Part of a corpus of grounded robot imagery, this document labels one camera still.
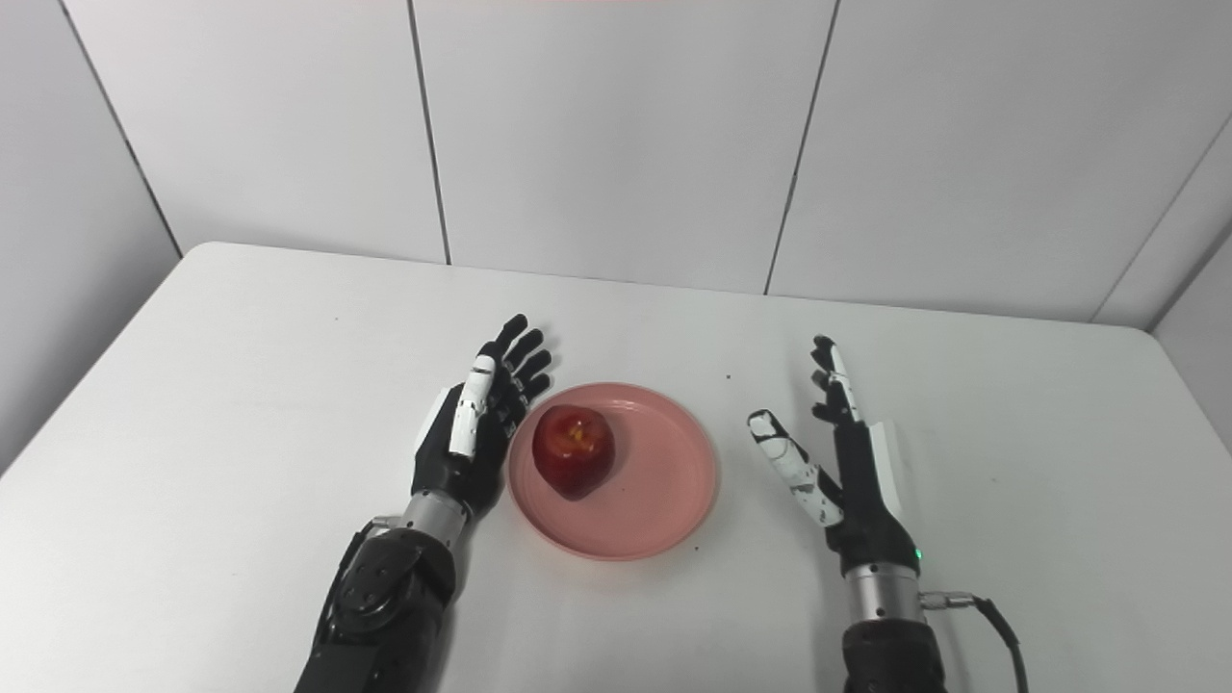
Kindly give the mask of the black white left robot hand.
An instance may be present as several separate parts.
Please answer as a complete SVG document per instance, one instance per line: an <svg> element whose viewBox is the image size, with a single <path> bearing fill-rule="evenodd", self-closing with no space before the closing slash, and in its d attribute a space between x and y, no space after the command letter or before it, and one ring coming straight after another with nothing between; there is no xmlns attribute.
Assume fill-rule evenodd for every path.
<svg viewBox="0 0 1232 693"><path fill-rule="evenodd" d="M471 518L496 504L510 441L552 383L545 342L516 313L476 353L463 380L444 388L415 451L415 496L444 494Z"/></svg>

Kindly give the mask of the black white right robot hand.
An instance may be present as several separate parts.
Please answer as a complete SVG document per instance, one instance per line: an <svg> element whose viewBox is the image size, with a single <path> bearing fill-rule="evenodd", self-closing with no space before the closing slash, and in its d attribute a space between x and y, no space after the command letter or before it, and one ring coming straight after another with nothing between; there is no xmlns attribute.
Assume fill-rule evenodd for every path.
<svg viewBox="0 0 1232 693"><path fill-rule="evenodd" d="M890 513L878 477L873 428L857 408L848 370L837 343L816 335L809 351L816 364L812 382L824 398L812 404L816 420L832 425L837 478L809 460L804 448L766 409L749 414L747 425L771 469L798 506L825 531L840 559L840 571L888 564L919 575L920 559L910 531Z"/></svg>

